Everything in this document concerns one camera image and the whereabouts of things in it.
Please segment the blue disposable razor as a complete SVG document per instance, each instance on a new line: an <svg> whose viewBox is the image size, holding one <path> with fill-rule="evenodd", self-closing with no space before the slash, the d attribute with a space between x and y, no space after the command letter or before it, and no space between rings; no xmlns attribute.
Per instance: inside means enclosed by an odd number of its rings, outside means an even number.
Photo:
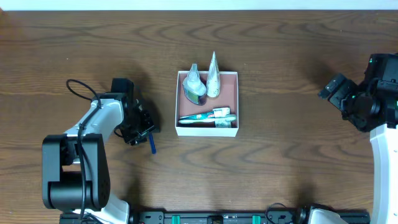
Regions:
<svg viewBox="0 0 398 224"><path fill-rule="evenodd" d="M150 143L150 148L151 148L152 154L156 154L157 150L155 148L155 142L154 142L154 138L153 138L152 133L149 134L149 143Z"/></svg>

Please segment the clear spray bottle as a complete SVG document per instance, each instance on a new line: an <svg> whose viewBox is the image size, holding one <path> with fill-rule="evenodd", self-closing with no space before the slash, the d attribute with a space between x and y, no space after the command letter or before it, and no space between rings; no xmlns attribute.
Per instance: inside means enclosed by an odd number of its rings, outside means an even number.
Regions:
<svg viewBox="0 0 398 224"><path fill-rule="evenodd" d="M206 103L206 86L200 79L198 66L193 63L187 77L183 80L185 97L195 105L203 106Z"/></svg>

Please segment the red teal toothpaste tube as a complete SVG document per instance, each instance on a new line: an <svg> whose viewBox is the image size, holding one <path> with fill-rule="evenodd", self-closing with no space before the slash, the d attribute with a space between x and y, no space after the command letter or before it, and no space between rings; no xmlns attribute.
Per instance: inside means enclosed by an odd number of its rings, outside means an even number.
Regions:
<svg viewBox="0 0 398 224"><path fill-rule="evenodd" d="M200 113L200 114L192 114L188 116L181 116L180 119L207 119L207 118L224 118L227 115L231 114L231 110L229 107L224 108L215 108L210 112Z"/></svg>

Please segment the white cream tube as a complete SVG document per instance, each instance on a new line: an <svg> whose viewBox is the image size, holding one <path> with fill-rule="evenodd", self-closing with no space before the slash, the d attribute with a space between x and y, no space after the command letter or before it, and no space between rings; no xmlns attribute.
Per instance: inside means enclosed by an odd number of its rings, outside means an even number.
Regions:
<svg viewBox="0 0 398 224"><path fill-rule="evenodd" d="M213 52L208 76L206 80L206 89L207 96L210 98L216 98L220 94L221 91L221 79L220 79L220 71L218 68L218 61L216 59L216 53Z"/></svg>

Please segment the green soap packet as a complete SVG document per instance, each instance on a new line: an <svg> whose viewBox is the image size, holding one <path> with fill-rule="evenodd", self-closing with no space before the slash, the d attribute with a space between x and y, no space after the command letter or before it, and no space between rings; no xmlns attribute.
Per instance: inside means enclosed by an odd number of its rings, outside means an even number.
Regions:
<svg viewBox="0 0 398 224"><path fill-rule="evenodd" d="M231 128L232 124L230 121L227 121L227 120L219 120L219 121L215 121L215 127L216 128Z"/></svg>

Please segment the green white toothbrush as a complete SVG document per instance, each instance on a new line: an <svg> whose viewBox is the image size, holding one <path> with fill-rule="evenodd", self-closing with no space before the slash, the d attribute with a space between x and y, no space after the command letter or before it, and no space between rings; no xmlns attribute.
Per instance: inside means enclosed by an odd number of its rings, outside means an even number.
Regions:
<svg viewBox="0 0 398 224"><path fill-rule="evenodd" d="M216 121L227 121L232 122L237 120L237 116L235 114L229 114L222 118L205 118L205 119L180 119L178 122L180 124L193 124L193 123L215 123Z"/></svg>

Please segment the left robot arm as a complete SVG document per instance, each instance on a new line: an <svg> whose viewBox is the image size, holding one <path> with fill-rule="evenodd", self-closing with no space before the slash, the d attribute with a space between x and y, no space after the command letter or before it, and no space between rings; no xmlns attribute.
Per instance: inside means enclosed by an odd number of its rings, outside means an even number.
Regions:
<svg viewBox="0 0 398 224"><path fill-rule="evenodd" d="M135 146L149 142L159 127L134 96L134 83L112 80L111 89L93 93L90 109L63 134L42 142L42 200L61 211L60 223L137 223L129 204L111 192L105 144L115 134Z"/></svg>

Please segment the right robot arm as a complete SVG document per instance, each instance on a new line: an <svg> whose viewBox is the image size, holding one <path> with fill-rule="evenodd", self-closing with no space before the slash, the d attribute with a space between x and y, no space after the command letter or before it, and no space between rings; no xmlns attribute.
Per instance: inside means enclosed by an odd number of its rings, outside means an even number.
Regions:
<svg viewBox="0 0 398 224"><path fill-rule="evenodd" d="M335 75L319 92L358 131L369 133L374 161L373 210L337 212L311 206L298 223L397 223L397 54L372 54L360 84Z"/></svg>

